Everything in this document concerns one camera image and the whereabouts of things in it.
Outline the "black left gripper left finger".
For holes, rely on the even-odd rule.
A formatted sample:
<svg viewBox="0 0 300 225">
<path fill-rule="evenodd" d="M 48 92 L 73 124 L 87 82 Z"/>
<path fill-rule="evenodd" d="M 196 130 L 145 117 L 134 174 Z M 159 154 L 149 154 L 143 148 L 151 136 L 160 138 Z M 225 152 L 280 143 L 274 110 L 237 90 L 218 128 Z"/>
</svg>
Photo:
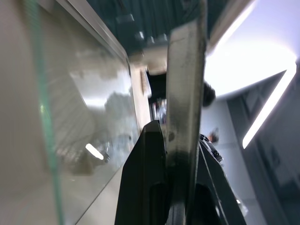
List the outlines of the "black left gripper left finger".
<svg viewBox="0 0 300 225">
<path fill-rule="evenodd" d="M 146 124 L 123 169 L 116 225 L 164 225 L 167 220 L 166 152 L 160 124 Z"/>
</svg>

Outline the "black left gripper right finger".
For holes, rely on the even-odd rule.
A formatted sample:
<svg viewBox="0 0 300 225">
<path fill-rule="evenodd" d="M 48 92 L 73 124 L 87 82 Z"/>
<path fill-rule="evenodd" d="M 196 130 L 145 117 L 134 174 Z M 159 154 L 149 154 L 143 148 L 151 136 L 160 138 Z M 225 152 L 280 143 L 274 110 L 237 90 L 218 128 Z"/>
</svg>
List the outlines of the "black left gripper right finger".
<svg viewBox="0 0 300 225">
<path fill-rule="evenodd" d="M 187 162 L 187 224 L 244 225 L 246 221 L 216 151 L 200 133 L 192 136 Z"/>
</svg>

